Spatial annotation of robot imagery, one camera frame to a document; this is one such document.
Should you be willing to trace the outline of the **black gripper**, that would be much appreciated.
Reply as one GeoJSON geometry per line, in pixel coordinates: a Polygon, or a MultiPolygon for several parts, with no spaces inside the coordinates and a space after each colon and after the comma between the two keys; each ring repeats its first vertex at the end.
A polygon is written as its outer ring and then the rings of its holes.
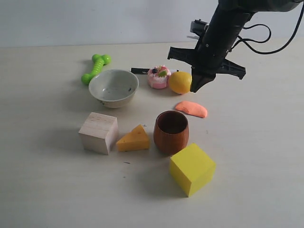
{"type": "Polygon", "coordinates": [[[196,93],[204,85],[212,82],[216,74],[227,74],[243,79],[246,68],[226,59],[226,48],[216,49],[210,44],[200,45],[199,40],[194,49],[170,47],[168,59],[175,59],[192,66],[192,83],[190,91],[196,93]]]}

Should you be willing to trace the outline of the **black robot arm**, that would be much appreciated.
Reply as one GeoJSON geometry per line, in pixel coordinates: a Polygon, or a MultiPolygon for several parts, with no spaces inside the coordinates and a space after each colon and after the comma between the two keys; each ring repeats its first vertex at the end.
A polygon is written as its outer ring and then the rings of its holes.
{"type": "Polygon", "coordinates": [[[288,12],[300,0],[220,0],[209,23],[194,20],[191,32],[199,36],[194,49],[171,47],[168,59],[191,65],[191,92],[213,81],[217,74],[243,79],[246,69],[226,59],[245,24],[258,12],[288,12]]]}

